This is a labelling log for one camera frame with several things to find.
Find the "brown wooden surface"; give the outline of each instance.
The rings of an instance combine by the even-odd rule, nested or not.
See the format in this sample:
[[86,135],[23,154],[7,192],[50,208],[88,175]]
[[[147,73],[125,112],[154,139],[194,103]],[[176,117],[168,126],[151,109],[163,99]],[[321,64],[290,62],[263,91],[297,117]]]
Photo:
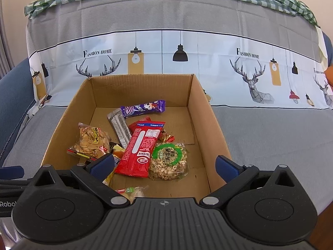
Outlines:
[[317,250],[333,250],[333,202],[318,216],[310,243]]

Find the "snack package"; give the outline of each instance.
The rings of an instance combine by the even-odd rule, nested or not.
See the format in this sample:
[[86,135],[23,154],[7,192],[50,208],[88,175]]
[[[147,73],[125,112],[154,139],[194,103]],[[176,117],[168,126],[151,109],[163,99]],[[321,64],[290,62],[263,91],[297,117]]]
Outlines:
[[150,156],[163,126],[164,122],[157,121],[138,123],[115,172],[134,177],[148,177]]
[[116,190],[116,192],[127,198],[131,204],[134,202],[136,197],[144,197],[143,187],[129,187],[126,189]]
[[129,131],[129,128],[127,127],[121,109],[118,108],[115,109],[113,112],[109,113],[108,119],[112,127],[114,128],[122,147],[126,148],[132,135]]
[[121,106],[124,118],[145,115],[152,112],[162,113],[165,111],[165,100],[149,102],[133,106]]
[[173,180],[183,178],[189,171],[187,151],[183,144],[156,144],[149,165],[151,179]]
[[111,138],[107,132],[98,127],[90,127],[82,123],[79,123],[79,129],[80,139],[67,150],[69,154],[75,154],[78,157],[83,156],[94,161],[110,152]]
[[[140,119],[136,122],[133,122],[132,124],[130,124],[128,126],[129,130],[131,131],[131,133],[134,132],[134,130],[137,127],[137,124],[139,122],[142,121],[151,121],[150,117],[144,117],[143,119]],[[159,138],[158,138],[161,142],[173,142],[174,141],[174,136],[168,134],[165,129],[162,129],[161,133],[159,134]]]
[[113,169],[112,173],[110,175],[108,175],[108,177],[103,181],[103,183],[105,185],[110,186],[110,182],[111,182],[112,177],[114,175],[114,171],[116,170],[116,168],[117,168],[117,166],[120,162],[120,159],[122,158],[124,153],[125,153],[125,149],[122,148],[121,146],[115,145],[113,147],[112,155],[113,155],[113,158],[114,158],[114,169]]

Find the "metal bolt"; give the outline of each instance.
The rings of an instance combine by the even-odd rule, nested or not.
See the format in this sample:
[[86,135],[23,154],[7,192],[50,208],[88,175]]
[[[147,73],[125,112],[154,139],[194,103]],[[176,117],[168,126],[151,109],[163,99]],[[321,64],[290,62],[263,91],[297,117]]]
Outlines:
[[127,198],[123,196],[115,196],[111,198],[111,203],[114,205],[123,205],[127,202]]
[[206,204],[206,205],[215,205],[219,202],[219,199],[214,197],[214,196],[206,196],[204,199],[203,199],[203,202]]

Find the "triangular hole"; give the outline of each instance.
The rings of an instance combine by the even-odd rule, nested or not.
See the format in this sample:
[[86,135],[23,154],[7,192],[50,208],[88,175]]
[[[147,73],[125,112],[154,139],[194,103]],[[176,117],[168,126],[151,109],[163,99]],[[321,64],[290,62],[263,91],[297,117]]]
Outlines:
[[41,176],[39,177],[39,179],[37,180],[37,182],[35,183],[35,186],[44,186],[44,185],[51,185],[51,184],[55,184],[51,173],[49,171],[44,171]]
[[289,187],[294,187],[295,185],[293,184],[293,182],[291,181],[291,179],[289,178],[287,172],[282,171],[278,177],[278,179],[276,180],[275,184],[277,185],[283,185],[283,186],[289,186]]

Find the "ribbed black surface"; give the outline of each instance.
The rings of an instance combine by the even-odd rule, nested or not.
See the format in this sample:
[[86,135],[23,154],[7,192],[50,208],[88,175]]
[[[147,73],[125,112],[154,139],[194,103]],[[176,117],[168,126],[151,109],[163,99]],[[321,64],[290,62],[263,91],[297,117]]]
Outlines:
[[138,198],[124,209],[111,210],[92,234],[62,245],[39,245],[23,239],[13,250],[219,249],[311,250],[308,243],[265,246],[235,233],[217,210],[196,205],[193,198]]

